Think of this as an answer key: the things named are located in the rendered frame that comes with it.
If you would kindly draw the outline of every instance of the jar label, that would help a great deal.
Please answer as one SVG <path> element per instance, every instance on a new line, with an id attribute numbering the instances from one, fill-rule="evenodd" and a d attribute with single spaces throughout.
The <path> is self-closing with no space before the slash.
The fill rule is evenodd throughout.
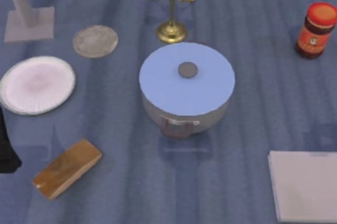
<path id="1" fill-rule="evenodd" d="M 319 53 L 324 50 L 326 43 L 330 37 L 330 33 L 326 35 L 317 35 L 306 27 L 303 27 L 300 32 L 300 37 L 298 40 L 299 47 L 308 53 Z"/>

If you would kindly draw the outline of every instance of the jar lid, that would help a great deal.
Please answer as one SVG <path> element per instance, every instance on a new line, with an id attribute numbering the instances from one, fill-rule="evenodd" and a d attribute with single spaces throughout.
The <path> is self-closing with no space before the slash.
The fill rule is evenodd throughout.
<path id="1" fill-rule="evenodd" d="M 337 11 L 329 3 L 316 2 L 309 7 L 308 18 L 315 24 L 331 26 L 337 22 Z"/>
<path id="2" fill-rule="evenodd" d="M 221 107 L 232 95 L 232 66 L 218 51 L 202 44 L 161 47 L 144 61 L 139 75 L 144 96 L 159 109 L 197 116 Z"/>

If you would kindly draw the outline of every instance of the candelabra base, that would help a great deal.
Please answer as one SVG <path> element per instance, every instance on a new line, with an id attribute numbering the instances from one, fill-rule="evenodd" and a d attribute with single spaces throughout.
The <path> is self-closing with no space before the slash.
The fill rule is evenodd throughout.
<path id="1" fill-rule="evenodd" d="M 36 24 L 26 27 L 19 19 L 16 10 L 8 13 L 5 42 L 22 42 L 54 38 L 54 7 L 33 9 Z"/>
<path id="2" fill-rule="evenodd" d="M 178 43 L 184 40 L 187 36 L 186 27 L 178 22 L 166 22 L 157 28 L 157 37 L 168 44 Z"/>

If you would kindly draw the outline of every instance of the jar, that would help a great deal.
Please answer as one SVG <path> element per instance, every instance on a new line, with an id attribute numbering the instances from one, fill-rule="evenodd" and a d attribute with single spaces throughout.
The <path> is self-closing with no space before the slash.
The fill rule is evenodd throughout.
<path id="1" fill-rule="evenodd" d="M 323 2 L 312 4 L 295 46 L 299 55 L 306 59 L 322 55 L 336 21 L 337 11 L 333 5 Z"/>
<path id="2" fill-rule="evenodd" d="M 139 82 L 144 108 L 162 135 L 185 139 L 220 121 L 235 77 L 218 51 L 181 42 L 151 53 L 141 67 Z"/>

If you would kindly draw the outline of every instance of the silver pot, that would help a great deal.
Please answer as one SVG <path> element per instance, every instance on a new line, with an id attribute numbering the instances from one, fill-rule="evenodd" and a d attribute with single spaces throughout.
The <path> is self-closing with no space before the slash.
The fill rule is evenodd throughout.
<path id="1" fill-rule="evenodd" d="M 216 50 L 197 43 L 166 45 L 140 71 L 143 104 L 164 136 L 188 138 L 225 114 L 235 85 L 234 71 Z"/>

